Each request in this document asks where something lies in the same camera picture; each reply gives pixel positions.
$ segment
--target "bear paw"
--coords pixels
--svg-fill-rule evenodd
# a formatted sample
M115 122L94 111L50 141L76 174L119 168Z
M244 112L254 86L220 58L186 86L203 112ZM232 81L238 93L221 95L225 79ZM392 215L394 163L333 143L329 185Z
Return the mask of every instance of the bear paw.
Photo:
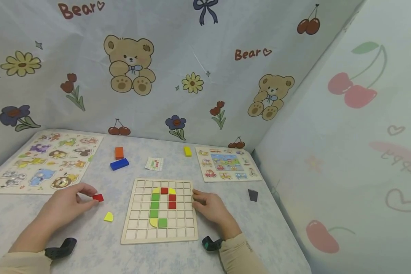
M248 115L250 115L251 117L256 117L256 116L261 115L262 111L263 111L263 104L261 102L254 102L248 108Z
M138 94L138 95L148 95L151 92L151 81L143 76L139 76L136 79L134 79L134 82L132 84L134 91Z
M274 118L274 117L276 116L278 110L279 110L279 109L277 109L277 107L274 107L274 106L267 107L267 108L263 111L263 113L261 114L261 117L262 117L264 120L269 121L270 119L272 119L272 118Z
M116 92L128 92L131 90L132 82L127 76L116 76L111 80L111 87Z

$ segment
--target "table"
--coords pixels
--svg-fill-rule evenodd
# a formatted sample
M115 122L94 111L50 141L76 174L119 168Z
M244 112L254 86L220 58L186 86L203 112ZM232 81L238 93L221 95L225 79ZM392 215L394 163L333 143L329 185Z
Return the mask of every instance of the table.
M214 225L200 214L198 241L120 245L135 178L189 180L198 190L219 194L270 273L310 273L309 264L266 183L205 183L197 156L185 157L185 146L194 151L196 145L106 135L82 179L96 187L105 201L57 231L50 240L49 247L60 246L67 237L78 240L71 256L53 262L52 273L224 273L219 254L208 253L201 245L204 237L217 240L218 234ZM124 148L125 158L130 162L128 167L110 169L114 147ZM148 156L165 158L163 172L145 169ZM258 202L249 200L248 188L258 191ZM48 199L49 196L0 194L0 257ZM112 223L104 221L108 211L114 214Z

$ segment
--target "beige sleeve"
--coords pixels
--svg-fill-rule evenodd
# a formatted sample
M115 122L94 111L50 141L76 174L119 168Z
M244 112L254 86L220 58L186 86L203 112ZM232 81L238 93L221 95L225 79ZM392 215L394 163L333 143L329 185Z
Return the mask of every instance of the beige sleeve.
M222 242L219 254L227 274L268 274L243 234Z
M51 262L44 251L8 253L0 259L0 274L49 274Z

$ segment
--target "orange wooden block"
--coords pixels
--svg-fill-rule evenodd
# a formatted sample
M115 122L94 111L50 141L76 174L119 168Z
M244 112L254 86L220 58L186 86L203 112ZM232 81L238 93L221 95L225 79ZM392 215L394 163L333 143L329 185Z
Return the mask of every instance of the orange wooden block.
M114 150L114 153L116 155L116 160L120 160L123 159L123 147L116 147L116 149Z

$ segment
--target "teddy bear print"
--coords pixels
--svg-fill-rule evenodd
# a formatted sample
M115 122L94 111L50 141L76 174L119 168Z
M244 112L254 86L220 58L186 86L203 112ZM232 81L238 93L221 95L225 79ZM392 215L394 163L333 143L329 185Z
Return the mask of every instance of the teddy bear print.
M139 41L108 35L104 41L105 52L110 56L111 87L116 92L131 89L138 95L148 95L155 81L155 74L148 69L154 45L147 39Z
M259 92L254 98L254 103L248 108L248 115L256 117L261 115L265 121L274 118L283 107L283 101L288 90L294 86L292 76L264 75L259 81Z

